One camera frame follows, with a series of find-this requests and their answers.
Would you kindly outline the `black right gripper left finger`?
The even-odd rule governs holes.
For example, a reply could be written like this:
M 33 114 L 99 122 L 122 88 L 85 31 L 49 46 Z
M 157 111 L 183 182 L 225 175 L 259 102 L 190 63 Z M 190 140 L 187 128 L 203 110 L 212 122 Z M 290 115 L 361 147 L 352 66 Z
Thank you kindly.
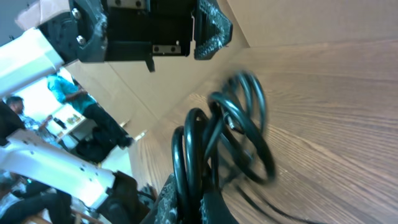
M 170 174 L 153 208 L 141 224 L 178 224 L 177 184 L 174 174 Z

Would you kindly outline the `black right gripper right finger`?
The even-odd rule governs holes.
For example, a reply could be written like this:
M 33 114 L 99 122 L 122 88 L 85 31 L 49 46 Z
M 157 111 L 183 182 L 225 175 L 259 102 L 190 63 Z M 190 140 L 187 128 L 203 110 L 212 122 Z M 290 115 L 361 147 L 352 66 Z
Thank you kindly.
M 221 192 L 207 191 L 200 201 L 202 224 L 238 224 L 225 204 Z

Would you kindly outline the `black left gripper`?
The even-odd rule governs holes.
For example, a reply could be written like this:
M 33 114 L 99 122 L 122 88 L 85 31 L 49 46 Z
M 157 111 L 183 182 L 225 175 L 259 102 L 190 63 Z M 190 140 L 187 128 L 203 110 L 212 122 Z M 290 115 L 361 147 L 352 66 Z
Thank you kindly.
M 69 10 L 39 25 L 65 64 L 187 57 L 193 35 L 194 1 L 69 0 Z M 232 40 L 233 23 L 216 0 L 195 8 L 195 60 L 210 60 Z

